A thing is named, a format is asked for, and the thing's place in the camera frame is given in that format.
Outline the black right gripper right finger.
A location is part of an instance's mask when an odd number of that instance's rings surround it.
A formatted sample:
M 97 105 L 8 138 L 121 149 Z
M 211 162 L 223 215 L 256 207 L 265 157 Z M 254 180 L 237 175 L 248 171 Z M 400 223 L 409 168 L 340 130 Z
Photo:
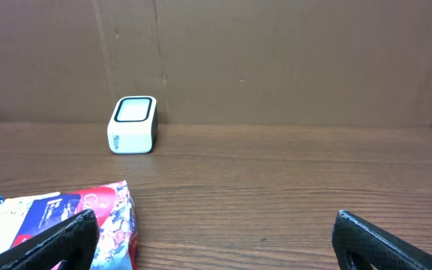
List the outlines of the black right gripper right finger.
M 335 218 L 331 243 L 341 269 L 432 269 L 432 255 L 346 210 Z

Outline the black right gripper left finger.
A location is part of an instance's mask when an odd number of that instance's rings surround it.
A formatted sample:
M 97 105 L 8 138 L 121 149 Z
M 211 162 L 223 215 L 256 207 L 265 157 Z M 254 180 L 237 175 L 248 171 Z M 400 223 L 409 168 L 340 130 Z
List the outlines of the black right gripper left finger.
M 0 254 L 0 270 L 89 270 L 99 239 L 95 212 L 86 209 Z

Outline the red purple Carefree pack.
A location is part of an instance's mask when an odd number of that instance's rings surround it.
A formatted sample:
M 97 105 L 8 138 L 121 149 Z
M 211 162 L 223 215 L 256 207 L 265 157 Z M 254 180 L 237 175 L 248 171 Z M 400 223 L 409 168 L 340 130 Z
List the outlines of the red purple Carefree pack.
M 11 246 L 86 209 L 94 211 L 99 226 L 91 270 L 136 269 L 139 236 L 134 201 L 126 181 L 34 200 Z

